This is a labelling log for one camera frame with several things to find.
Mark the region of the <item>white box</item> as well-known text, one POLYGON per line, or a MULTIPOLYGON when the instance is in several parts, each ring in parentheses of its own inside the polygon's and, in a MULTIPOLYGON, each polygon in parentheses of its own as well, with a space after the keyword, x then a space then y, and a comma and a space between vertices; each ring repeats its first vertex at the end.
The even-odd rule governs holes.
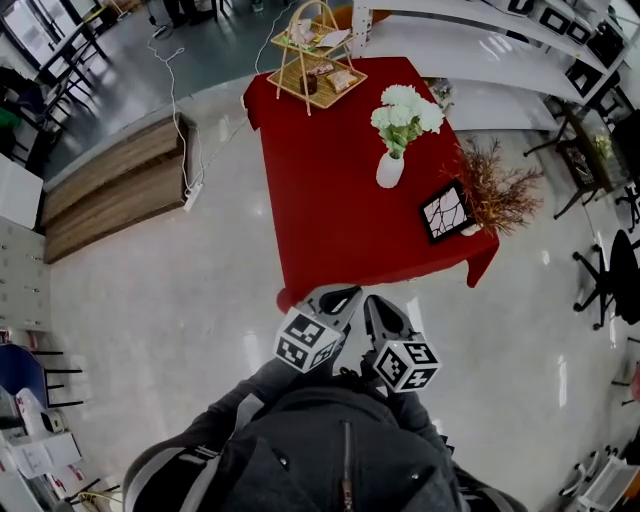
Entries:
POLYGON ((0 217, 33 229, 42 191, 41 178, 0 153, 0 217))

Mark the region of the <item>person's left forearm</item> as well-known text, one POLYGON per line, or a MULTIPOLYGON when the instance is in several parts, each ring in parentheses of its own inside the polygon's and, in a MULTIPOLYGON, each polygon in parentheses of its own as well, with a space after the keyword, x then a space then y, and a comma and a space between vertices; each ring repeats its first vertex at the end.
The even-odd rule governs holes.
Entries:
POLYGON ((238 428, 280 398, 303 374, 274 358, 211 404, 202 415, 211 444, 222 446, 238 428))

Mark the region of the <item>white flowers bunch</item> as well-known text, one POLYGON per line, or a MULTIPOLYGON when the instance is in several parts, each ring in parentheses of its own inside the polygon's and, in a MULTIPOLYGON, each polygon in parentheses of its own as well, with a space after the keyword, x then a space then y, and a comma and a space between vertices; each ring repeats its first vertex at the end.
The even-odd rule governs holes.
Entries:
POLYGON ((394 84, 383 90, 381 106, 371 113, 389 156, 400 160, 409 144, 423 134, 439 134, 445 115, 437 103, 422 97, 413 86, 394 84))

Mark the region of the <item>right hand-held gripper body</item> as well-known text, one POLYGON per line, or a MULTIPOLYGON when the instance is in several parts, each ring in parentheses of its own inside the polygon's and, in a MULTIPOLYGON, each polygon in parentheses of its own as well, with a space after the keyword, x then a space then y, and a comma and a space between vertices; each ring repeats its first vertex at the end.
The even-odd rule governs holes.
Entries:
POLYGON ((432 343, 422 332, 411 329, 408 334, 369 334, 375 359, 372 363, 373 385, 394 393, 425 389, 442 362, 432 343))

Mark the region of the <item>table with red cloth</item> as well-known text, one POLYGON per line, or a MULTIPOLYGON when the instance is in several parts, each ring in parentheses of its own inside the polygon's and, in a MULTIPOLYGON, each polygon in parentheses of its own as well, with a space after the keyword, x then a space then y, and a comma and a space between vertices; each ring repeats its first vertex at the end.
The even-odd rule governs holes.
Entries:
POLYGON ((394 283, 460 262, 475 286, 499 248, 488 230, 437 242, 428 237, 422 204, 462 171, 449 125, 409 145, 395 187, 377 184, 386 149, 370 117, 382 91, 400 84, 427 95, 428 88, 404 57, 361 58, 355 66, 365 81, 328 109, 308 112, 263 74, 243 96, 261 136, 284 279, 281 310, 323 285, 394 283))

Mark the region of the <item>black glass-top side table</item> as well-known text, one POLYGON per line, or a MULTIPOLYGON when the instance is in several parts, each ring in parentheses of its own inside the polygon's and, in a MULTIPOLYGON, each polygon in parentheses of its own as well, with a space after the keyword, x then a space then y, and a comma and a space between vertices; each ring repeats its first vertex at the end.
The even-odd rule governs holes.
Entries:
POLYGON ((640 225, 640 111, 609 122, 589 106, 550 96, 545 104, 559 128, 525 157, 550 149, 558 155, 576 191, 555 215, 559 219, 577 202, 586 205, 599 193, 614 194, 614 204, 629 205, 632 225, 640 225))

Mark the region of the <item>black picture frame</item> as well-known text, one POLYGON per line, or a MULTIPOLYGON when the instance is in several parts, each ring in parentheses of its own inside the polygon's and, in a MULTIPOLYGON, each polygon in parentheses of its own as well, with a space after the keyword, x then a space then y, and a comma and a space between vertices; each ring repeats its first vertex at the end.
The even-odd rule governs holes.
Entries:
POLYGON ((419 207, 419 213, 431 243, 439 243, 468 228, 477 227, 466 204, 464 188, 458 180, 453 180, 425 200, 419 207))

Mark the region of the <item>white locker cabinet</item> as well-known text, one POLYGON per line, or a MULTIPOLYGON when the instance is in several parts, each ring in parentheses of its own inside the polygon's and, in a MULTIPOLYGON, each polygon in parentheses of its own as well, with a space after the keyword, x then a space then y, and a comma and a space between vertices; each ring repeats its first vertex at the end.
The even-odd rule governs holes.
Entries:
POLYGON ((50 331, 45 238, 0 216, 0 327, 50 331))

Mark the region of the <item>orange snack packet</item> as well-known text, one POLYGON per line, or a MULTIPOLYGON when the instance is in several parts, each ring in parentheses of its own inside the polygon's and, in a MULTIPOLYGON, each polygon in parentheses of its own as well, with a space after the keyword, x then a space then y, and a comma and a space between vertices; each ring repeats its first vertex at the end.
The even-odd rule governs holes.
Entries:
POLYGON ((357 76, 347 70, 330 73, 326 79, 336 94, 341 94, 359 81, 357 76))

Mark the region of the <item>wooden step platform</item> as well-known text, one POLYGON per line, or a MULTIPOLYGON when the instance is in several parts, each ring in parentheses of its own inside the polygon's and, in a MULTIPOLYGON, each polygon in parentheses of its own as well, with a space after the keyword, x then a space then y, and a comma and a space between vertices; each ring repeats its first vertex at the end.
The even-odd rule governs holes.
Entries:
POLYGON ((40 222, 53 264, 186 203, 191 122, 166 117, 117 142, 47 193, 40 222))

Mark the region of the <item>blue chair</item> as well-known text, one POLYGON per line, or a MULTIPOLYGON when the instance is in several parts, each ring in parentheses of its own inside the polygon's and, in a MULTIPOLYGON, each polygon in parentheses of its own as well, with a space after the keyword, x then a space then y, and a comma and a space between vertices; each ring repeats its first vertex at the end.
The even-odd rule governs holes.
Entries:
POLYGON ((29 390, 44 409, 57 409, 83 405, 84 400, 52 402, 50 392, 64 387, 50 384, 50 375, 81 374, 81 369, 46 368, 38 359, 43 356, 61 356, 60 351, 30 351, 27 348, 6 343, 0 344, 0 387, 16 397, 23 389, 29 390))

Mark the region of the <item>black high table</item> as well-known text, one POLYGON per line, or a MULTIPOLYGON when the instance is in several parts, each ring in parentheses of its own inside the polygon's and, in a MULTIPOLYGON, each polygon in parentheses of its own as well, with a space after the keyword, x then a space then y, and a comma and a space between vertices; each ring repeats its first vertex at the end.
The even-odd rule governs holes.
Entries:
POLYGON ((36 74, 36 81, 48 88, 43 118, 62 127, 62 123, 53 114, 54 110, 59 110, 69 116, 69 112, 60 105, 61 102, 81 106, 89 114, 92 113, 91 108, 73 94, 73 90, 78 89, 86 96, 90 95, 89 90, 93 88, 93 83, 87 74, 91 61, 96 56, 106 63, 110 62, 97 41, 95 31, 86 22, 77 25, 57 44, 53 53, 39 67, 36 74))

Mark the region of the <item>person's dark grey jacket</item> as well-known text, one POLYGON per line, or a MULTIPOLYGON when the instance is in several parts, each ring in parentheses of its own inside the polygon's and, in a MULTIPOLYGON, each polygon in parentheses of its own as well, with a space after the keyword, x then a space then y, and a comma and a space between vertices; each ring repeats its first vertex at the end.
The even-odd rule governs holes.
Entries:
POLYGON ((131 465, 124 512, 527 512, 402 429, 352 374, 292 384, 222 446, 205 412, 131 465))

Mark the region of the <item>black office chair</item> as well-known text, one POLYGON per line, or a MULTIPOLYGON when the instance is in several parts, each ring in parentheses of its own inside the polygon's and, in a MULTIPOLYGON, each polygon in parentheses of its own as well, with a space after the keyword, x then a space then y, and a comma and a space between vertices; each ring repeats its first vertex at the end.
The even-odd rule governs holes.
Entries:
POLYGON ((640 240, 632 243, 625 231, 619 229, 613 239, 608 268, 605 268, 604 250, 598 244, 592 246, 592 251, 598 255, 598 268, 594 268, 579 252, 573 252, 573 260, 584 266, 595 283, 587 299, 583 303, 574 303, 573 310, 580 313, 598 299, 600 320, 593 325, 595 331, 604 326, 605 315, 612 302, 615 303, 616 317, 628 325, 640 322, 640 263, 635 254, 637 248, 640 248, 640 240))

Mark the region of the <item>two-tier wicker basket stand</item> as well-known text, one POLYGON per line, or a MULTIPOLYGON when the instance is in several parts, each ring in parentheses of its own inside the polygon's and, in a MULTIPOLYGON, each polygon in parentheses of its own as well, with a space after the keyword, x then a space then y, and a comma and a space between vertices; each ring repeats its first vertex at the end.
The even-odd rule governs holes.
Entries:
POLYGON ((350 29, 341 29, 336 15, 323 0, 308 0, 292 14, 287 27, 270 39, 281 50, 278 70, 267 77, 276 87, 276 95, 287 93, 302 100, 306 111, 313 107, 327 109, 367 79, 358 71, 351 56, 354 35, 350 29), (359 81, 341 94, 336 94, 326 79, 330 73, 347 70, 359 81), (300 93, 299 79, 305 74, 318 77, 314 95, 300 93))

